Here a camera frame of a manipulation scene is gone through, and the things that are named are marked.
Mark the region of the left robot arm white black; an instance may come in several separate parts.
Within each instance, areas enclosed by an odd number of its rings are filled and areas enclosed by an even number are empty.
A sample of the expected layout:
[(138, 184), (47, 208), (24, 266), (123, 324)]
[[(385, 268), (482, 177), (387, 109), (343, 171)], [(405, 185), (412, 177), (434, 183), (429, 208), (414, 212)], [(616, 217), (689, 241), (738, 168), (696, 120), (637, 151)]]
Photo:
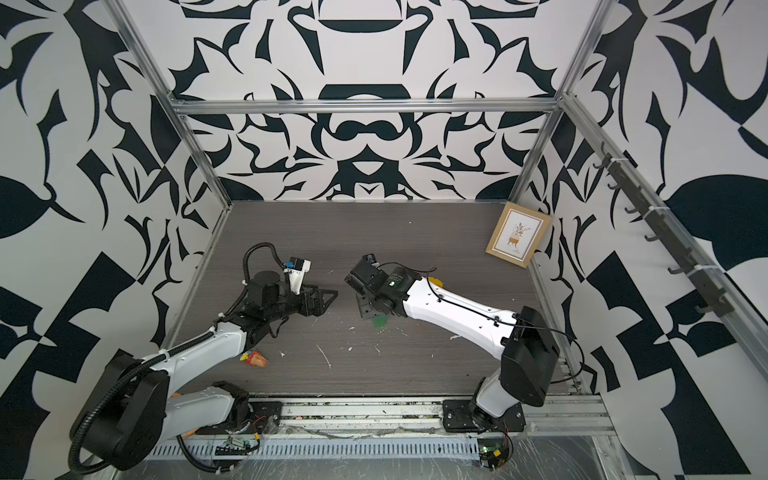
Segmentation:
[(243, 389), (227, 382), (192, 394), (179, 389), (218, 364), (253, 353), (264, 337), (277, 337), (291, 316), (323, 315), (337, 296), (304, 283), (293, 269), (261, 271), (204, 333), (155, 355), (116, 357), (73, 422), (70, 471), (128, 470), (171, 437), (212, 425), (240, 426), (248, 412)]

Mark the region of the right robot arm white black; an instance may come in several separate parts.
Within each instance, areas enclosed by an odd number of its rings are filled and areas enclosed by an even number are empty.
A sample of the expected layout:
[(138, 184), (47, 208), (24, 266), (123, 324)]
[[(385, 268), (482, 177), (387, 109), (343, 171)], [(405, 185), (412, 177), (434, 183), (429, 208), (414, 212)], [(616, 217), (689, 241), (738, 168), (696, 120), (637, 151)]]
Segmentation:
[(468, 400), (442, 403), (442, 427), (449, 433), (521, 432), (523, 409), (545, 405), (561, 352), (543, 315), (525, 306), (498, 309), (450, 292), (430, 270), (399, 262), (387, 271), (372, 254), (363, 256), (345, 281), (355, 291), (362, 317), (398, 316), (441, 327), (473, 343), (498, 363)]

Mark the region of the light green square lego brick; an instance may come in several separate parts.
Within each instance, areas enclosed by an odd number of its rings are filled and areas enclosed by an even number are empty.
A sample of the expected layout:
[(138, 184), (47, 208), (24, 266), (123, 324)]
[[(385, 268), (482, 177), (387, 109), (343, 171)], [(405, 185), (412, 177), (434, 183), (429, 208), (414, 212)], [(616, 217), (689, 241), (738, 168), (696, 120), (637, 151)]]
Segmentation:
[(376, 316), (373, 319), (373, 325), (377, 329), (382, 329), (382, 328), (384, 328), (386, 326), (387, 321), (388, 321), (388, 317), (387, 316)]

